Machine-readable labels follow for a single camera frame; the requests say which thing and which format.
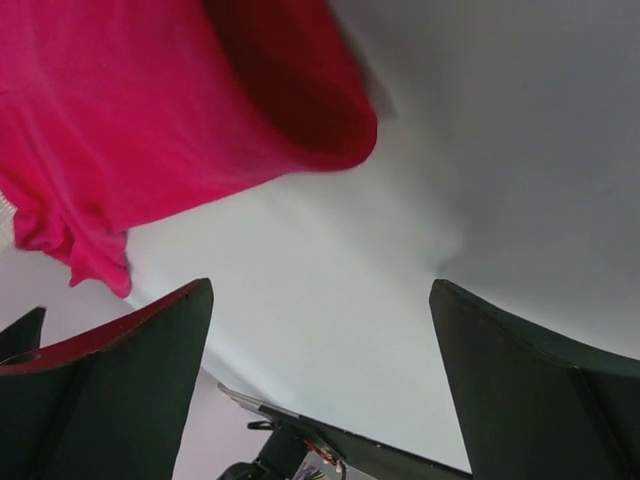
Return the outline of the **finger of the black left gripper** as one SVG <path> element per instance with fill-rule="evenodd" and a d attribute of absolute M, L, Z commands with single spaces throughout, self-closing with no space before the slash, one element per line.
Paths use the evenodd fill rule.
<path fill-rule="evenodd" d="M 33 360 L 40 348 L 46 315 L 44 307 L 36 307 L 1 331 L 2 360 Z"/>

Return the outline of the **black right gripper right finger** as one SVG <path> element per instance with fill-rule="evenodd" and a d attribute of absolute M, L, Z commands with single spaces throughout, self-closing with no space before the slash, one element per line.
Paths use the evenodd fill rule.
<path fill-rule="evenodd" d="M 476 479 L 636 479 L 639 362 L 448 280 L 429 305 Z"/>

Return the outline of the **magenta t shirt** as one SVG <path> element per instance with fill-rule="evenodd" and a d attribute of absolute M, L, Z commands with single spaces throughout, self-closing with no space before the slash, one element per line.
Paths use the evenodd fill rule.
<path fill-rule="evenodd" d="M 72 285 L 128 296 L 132 228 L 355 167 L 377 129 L 324 1 L 1 5 L 1 191 Z"/>

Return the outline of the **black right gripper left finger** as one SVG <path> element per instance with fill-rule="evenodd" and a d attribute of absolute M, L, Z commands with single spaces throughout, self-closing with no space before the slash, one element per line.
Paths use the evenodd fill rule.
<path fill-rule="evenodd" d="M 1 359 L 5 479 L 169 479 L 213 310 L 197 279 L 119 319 Z"/>

